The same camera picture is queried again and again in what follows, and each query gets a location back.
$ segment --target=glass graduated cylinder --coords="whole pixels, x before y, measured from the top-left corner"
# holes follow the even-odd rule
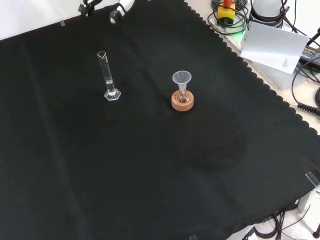
[[[97,55],[99,58],[102,74],[107,88],[107,91],[104,96],[109,101],[117,100],[120,97],[121,92],[115,88],[114,80],[112,78],[109,62],[107,59],[107,54],[105,51],[100,51]]]

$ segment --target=paper sheet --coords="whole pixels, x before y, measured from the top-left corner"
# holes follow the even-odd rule
[[[240,56],[292,74],[309,38],[252,21],[249,29]]]

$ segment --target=black cloth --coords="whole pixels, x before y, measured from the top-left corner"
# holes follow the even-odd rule
[[[313,188],[316,131],[182,0],[112,9],[0,42],[2,240],[225,240]]]

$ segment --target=orange cap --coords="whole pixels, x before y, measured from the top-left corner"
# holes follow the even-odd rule
[[[232,0],[223,0],[223,5],[224,6],[230,7],[231,4],[232,4]]]

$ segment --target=wooden base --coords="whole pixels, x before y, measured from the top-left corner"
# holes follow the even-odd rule
[[[171,96],[172,107],[175,110],[180,111],[180,112],[185,112],[185,111],[190,110],[194,106],[194,101],[195,101],[194,95],[190,91],[187,91],[189,93],[190,100],[186,103],[181,103],[176,100],[177,92],[179,92],[179,91],[175,91]]]

